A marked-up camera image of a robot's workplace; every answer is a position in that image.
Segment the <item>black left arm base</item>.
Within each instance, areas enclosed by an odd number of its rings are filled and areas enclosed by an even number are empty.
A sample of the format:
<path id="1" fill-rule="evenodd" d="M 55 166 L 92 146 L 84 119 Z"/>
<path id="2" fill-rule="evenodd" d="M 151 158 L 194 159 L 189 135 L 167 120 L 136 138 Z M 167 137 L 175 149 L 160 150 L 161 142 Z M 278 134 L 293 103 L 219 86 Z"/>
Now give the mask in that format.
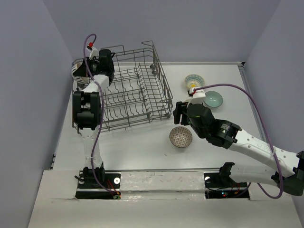
<path id="1" fill-rule="evenodd" d="M 77 189 L 75 197 L 80 200 L 119 200 L 121 198 L 121 174 L 119 172 L 105 172 L 101 177 L 98 171 L 95 171 L 96 177 L 92 171 L 83 169 L 75 176 L 77 179 Z"/>

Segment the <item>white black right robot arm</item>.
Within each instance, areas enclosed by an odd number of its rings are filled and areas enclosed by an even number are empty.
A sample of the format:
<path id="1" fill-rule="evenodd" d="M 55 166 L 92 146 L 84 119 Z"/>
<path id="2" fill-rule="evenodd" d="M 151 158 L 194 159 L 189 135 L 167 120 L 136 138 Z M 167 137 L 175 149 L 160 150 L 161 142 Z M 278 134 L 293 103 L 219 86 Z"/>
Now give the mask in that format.
<path id="1" fill-rule="evenodd" d="M 177 102 L 174 123 L 189 125 L 197 136 L 213 146 L 239 152 L 261 163 L 260 166 L 224 163 L 206 185 L 211 188 L 232 187 L 242 182 L 268 184 L 283 192 L 301 196 L 304 192 L 304 153 L 294 153 L 271 147 L 240 126 L 214 118 L 202 104 Z"/>

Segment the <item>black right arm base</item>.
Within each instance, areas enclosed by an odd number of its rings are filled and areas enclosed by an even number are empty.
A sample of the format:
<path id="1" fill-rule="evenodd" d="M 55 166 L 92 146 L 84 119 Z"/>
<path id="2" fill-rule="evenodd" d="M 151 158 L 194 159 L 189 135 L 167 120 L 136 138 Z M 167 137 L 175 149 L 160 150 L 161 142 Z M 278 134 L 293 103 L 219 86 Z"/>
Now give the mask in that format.
<path id="1" fill-rule="evenodd" d="M 204 173 L 206 199 L 250 199 L 248 184 L 221 178 L 218 172 Z"/>

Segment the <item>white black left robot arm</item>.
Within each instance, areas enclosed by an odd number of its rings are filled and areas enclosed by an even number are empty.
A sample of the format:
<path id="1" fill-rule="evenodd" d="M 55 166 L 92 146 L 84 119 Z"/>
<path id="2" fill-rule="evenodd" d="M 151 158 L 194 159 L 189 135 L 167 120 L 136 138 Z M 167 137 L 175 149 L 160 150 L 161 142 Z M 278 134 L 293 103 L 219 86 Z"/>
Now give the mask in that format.
<path id="1" fill-rule="evenodd" d="M 90 55 L 72 66 L 72 78 L 78 86 L 72 96 L 72 119 L 85 151 L 85 165 L 77 179 L 81 188 L 93 189 L 106 180 L 98 136 L 104 113 L 103 91 L 114 79 L 114 52 L 94 47 L 88 50 Z"/>

